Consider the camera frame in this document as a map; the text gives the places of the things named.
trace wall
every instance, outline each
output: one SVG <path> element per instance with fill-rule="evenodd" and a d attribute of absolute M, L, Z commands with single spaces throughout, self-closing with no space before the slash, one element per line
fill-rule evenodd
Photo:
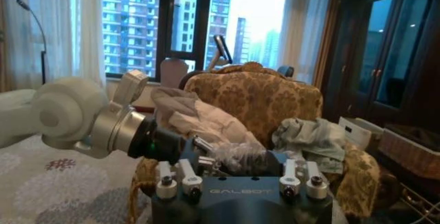
<path fill-rule="evenodd" d="M 115 95 L 117 84 L 119 84 L 119 79 L 107 80 L 107 95 L 108 95 L 109 99 Z M 141 96 L 133 103 L 135 106 L 155 107 L 155 103 L 152 102 L 149 95 L 151 95 L 151 90 L 157 86 L 160 86 L 159 83 L 155 83 L 155 82 L 148 83 L 147 87 L 144 88 Z"/>

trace armchair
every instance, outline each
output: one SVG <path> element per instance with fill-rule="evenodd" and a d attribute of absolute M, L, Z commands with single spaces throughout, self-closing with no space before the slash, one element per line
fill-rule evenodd
<path fill-rule="evenodd" d="M 259 63 L 232 65 L 209 73 L 184 77 L 180 87 L 196 92 L 208 104 L 233 115 L 271 149 L 272 132 L 289 117 L 313 120 L 321 116 L 323 96 L 311 85 L 288 80 Z M 331 188 L 343 212 L 353 217 L 368 217 L 376 199 L 380 170 L 372 156 L 349 144 L 345 146 L 344 174 L 329 175 Z M 145 165 L 140 162 L 133 184 L 145 178 Z"/>

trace sheer curtain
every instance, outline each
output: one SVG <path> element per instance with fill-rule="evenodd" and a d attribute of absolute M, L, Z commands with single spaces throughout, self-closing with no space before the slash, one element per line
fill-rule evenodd
<path fill-rule="evenodd" d="M 293 78 L 312 84 L 328 0 L 285 0 L 279 66 L 295 68 Z"/>
<path fill-rule="evenodd" d="M 101 0 L 23 1 L 40 19 L 47 36 L 47 82 L 80 76 L 104 86 Z M 16 0 L 5 0 L 5 27 L 12 87 L 39 88 L 43 37 L 29 12 Z"/>

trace clothing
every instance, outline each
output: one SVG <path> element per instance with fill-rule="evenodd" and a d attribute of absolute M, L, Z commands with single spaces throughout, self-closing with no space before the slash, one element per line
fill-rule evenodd
<path fill-rule="evenodd" d="M 197 134 L 215 148 L 229 143 L 260 144 L 241 122 L 195 93 L 159 87 L 151 98 L 160 113 L 159 124 L 171 125 L 181 134 Z"/>
<path fill-rule="evenodd" d="M 296 160 L 305 156 L 323 172 L 343 174 L 344 138 L 343 128 L 321 118 L 316 121 L 287 118 L 272 134 L 273 150 Z"/>

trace screw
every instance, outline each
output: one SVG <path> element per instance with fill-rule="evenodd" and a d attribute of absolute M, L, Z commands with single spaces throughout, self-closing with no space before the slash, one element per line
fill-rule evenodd
<path fill-rule="evenodd" d="M 285 202 L 292 203 L 293 197 L 295 197 L 295 190 L 291 187 L 285 187 L 285 189 L 283 191 L 283 196 L 284 196 Z"/>
<path fill-rule="evenodd" d="M 171 176 L 164 176 L 163 179 L 161 179 L 161 183 L 163 183 L 164 186 L 169 186 L 171 183 L 172 183 Z"/>
<path fill-rule="evenodd" d="M 201 197 L 201 191 L 200 191 L 199 187 L 193 187 L 189 190 L 189 194 L 188 194 L 189 201 L 192 203 L 197 203 L 200 200 L 200 197 Z"/>
<path fill-rule="evenodd" d="M 312 176 L 311 182 L 313 186 L 320 186 L 323 184 L 323 178 L 320 176 Z"/>

